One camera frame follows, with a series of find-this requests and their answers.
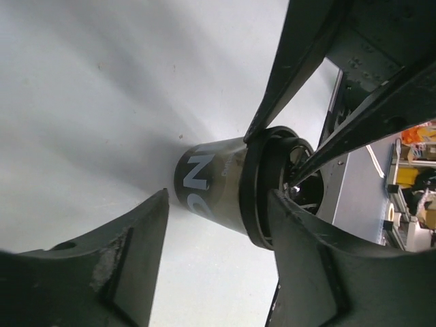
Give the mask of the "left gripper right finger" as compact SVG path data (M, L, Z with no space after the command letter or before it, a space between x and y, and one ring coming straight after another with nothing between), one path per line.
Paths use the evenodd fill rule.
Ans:
M434 326L435 251L381 246L268 195L279 282L269 326Z

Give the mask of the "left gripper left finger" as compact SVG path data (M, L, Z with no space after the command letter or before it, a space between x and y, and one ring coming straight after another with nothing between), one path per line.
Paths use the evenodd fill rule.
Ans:
M49 250L1 252L2 326L148 326L169 214L162 189Z

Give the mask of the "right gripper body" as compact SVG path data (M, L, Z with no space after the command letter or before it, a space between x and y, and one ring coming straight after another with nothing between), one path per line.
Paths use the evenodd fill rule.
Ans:
M326 58L365 91L435 53L435 2L352 1Z

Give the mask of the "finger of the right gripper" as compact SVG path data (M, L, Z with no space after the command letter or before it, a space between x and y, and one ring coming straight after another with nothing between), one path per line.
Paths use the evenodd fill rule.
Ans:
M265 130L320 66L350 5L350 1L288 3L266 90L244 142L252 142Z
M405 70L370 94L308 158L290 185L301 183L344 154L435 118L435 65Z

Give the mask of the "translucent dark single cup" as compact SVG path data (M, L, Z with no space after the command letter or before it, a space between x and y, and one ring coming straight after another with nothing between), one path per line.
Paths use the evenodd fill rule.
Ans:
M179 202L196 215L246 235L238 195L246 154L242 138L188 149L174 171Z

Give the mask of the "black cup lid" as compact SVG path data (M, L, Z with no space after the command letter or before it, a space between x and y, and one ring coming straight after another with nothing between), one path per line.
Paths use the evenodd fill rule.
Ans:
M254 245L267 250L273 247L267 211L269 191L279 190L310 213L318 212L325 190L321 171L294 182L297 169L312 154L311 145L284 126L264 130L247 146L238 199L246 234Z

